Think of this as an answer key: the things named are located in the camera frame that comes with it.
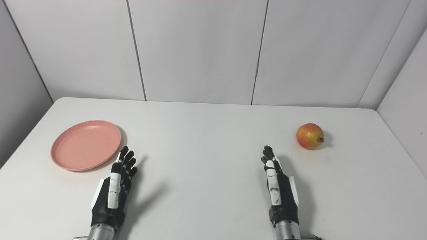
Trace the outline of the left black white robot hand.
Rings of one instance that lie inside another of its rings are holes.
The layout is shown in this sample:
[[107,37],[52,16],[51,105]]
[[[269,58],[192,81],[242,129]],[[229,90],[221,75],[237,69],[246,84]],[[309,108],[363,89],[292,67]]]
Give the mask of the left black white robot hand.
[[92,204],[91,226],[109,225],[117,231],[125,220],[125,204],[137,173],[134,152],[124,146],[111,167],[111,173],[100,181]]

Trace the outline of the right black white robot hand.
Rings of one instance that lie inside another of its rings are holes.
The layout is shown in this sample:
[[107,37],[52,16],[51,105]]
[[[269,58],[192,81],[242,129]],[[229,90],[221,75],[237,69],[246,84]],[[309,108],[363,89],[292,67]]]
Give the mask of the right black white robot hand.
[[271,200],[269,216],[272,225],[275,227],[283,221],[299,224],[298,203],[294,196],[296,187],[293,179],[283,172],[271,146],[264,146],[263,154],[261,161],[264,163],[267,174],[267,187]]

